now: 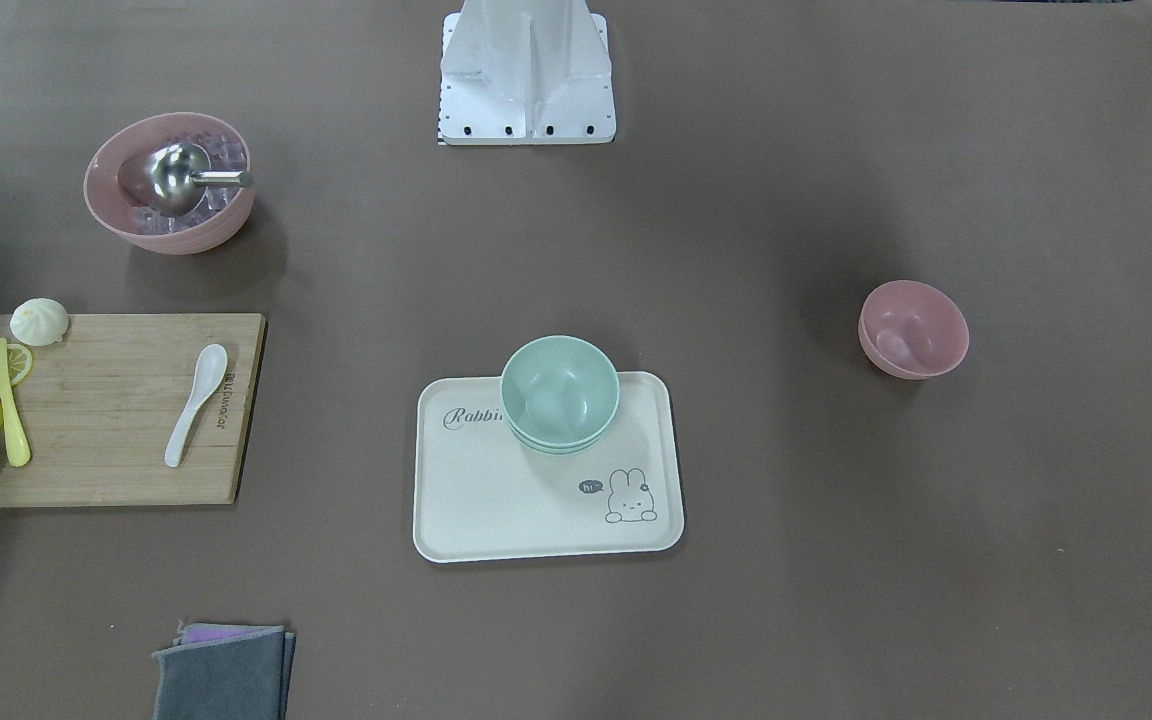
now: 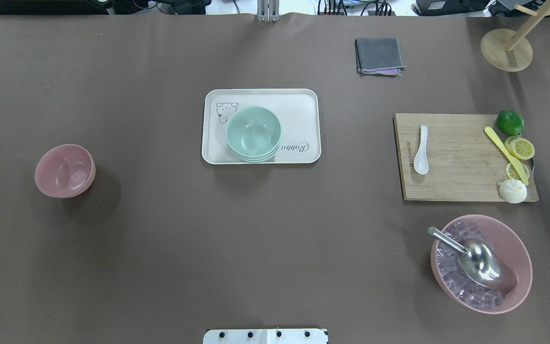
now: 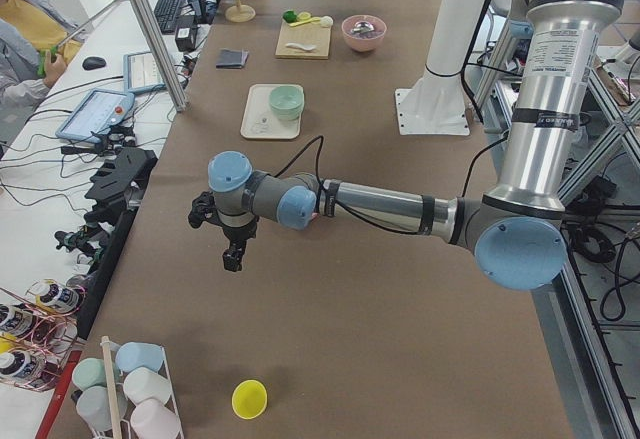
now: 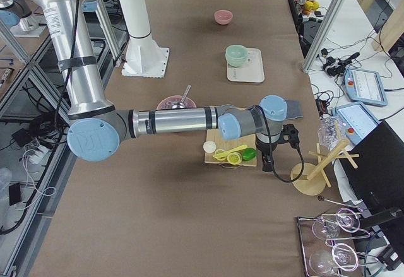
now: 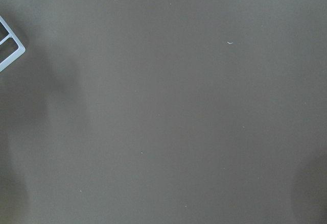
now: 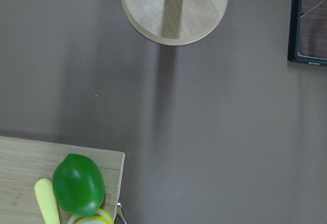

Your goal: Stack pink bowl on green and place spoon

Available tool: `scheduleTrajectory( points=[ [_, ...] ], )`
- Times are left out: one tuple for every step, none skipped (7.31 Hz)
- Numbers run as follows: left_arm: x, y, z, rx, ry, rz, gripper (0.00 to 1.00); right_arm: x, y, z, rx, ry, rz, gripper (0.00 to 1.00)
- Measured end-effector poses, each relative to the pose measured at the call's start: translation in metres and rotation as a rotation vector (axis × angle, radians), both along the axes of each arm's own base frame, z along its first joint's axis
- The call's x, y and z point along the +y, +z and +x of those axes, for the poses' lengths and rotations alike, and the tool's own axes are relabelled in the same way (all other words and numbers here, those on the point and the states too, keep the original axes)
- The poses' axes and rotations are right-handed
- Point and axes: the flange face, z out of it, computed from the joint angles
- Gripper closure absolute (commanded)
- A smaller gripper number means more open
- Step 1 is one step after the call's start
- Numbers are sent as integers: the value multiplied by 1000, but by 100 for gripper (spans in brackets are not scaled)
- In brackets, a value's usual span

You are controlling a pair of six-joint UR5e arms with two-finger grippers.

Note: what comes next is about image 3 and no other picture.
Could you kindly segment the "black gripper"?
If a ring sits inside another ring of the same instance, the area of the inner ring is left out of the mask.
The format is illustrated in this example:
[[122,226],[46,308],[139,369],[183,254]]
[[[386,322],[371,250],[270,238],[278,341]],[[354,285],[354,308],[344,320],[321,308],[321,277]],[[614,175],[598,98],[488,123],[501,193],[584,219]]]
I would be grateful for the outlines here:
[[188,223],[198,229],[203,223],[222,229],[229,240],[229,247],[223,252],[223,266],[226,271],[242,270],[242,260],[247,241],[256,237],[258,218],[252,213],[226,213],[215,202],[212,192],[202,192],[191,203]]

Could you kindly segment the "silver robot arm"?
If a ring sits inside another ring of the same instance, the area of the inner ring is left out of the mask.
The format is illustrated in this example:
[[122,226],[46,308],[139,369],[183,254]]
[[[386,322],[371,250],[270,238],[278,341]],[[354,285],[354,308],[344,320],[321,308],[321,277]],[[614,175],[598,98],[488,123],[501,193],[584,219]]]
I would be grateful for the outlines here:
[[496,185],[480,200],[385,190],[314,173],[268,174],[236,151],[214,156],[206,192],[194,199],[192,227],[210,223],[229,240],[223,263],[237,272],[260,219],[301,230],[343,210],[402,235],[434,235],[469,250],[493,282],[532,290],[552,282],[567,260],[558,196],[580,125],[599,37],[624,0],[511,0],[509,21],[532,39]]

